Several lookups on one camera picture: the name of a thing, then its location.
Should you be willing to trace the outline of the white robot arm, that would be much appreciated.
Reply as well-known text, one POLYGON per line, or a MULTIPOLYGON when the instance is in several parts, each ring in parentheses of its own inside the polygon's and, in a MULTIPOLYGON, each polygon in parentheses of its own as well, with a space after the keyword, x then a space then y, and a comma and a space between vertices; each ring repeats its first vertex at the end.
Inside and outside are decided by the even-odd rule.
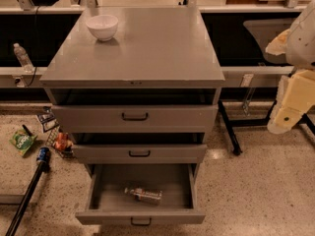
POLYGON ((275 37, 265 48, 272 55, 284 54, 295 69, 282 76, 267 129, 283 134, 315 105, 315 1, 311 1, 289 29, 275 37))

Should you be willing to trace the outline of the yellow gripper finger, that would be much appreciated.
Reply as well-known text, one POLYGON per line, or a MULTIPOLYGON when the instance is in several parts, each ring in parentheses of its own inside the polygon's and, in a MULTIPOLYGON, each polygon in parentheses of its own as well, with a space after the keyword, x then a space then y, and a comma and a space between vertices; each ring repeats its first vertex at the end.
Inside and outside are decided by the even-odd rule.
POLYGON ((268 54, 279 56, 286 53, 287 37, 290 34, 290 29, 282 31, 276 36, 265 48, 268 54))
POLYGON ((291 77, 282 76, 276 101, 267 129, 278 135, 290 131, 315 105, 315 72, 302 70, 291 77))

